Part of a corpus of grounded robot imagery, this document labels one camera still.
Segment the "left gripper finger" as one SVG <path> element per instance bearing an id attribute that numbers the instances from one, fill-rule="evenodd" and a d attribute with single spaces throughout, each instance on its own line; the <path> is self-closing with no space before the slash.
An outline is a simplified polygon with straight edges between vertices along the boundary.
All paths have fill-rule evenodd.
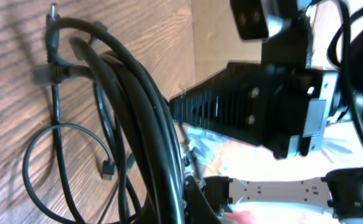
<path id="1" fill-rule="evenodd" d="M 186 223 L 188 224 L 221 224 L 201 192 L 195 178 L 188 176 L 185 180 L 187 202 Z"/>

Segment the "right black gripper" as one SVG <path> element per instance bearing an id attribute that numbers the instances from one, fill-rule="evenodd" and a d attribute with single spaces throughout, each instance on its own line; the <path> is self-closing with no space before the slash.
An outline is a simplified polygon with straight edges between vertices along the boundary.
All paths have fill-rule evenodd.
<path id="1" fill-rule="evenodd" d="M 263 43 L 262 65 L 230 62 L 172 97 L 172 118 L 265 145 L 277 159 L 321 150 L 342 96 L 338 72 L 312 68 L 313 40 L 309 19 L 293 20 Z"/>

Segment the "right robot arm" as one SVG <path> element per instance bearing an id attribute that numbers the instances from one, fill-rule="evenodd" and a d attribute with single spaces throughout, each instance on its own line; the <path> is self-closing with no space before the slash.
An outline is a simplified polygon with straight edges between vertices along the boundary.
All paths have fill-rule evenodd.
<path id="1" fill-rule="evenodd" d="M 314 1 L 232 1 L 242 40 L 262 42 L 259 64 L 229 62 L 202 83 L 173 97 L 173 119 L 264 146 L 277 159 L 307 156 L 323 143 L 325 128 L 350 116 L 363 145 L 363 31 L 351 24 L 338 1 L 341 26 L 327 49 L 335 70 L 311 67 L 313 31 L 307 16 Z M 195 203 L 192 222 L 216 222 L 221 210 L 255 203 L 292 205 L 329 213 L 342 223 L 363 223 L 363 167 L 338 169 L 323 177 L 291 182 L 252 182 L 207 177 L 187 185 Z"/>

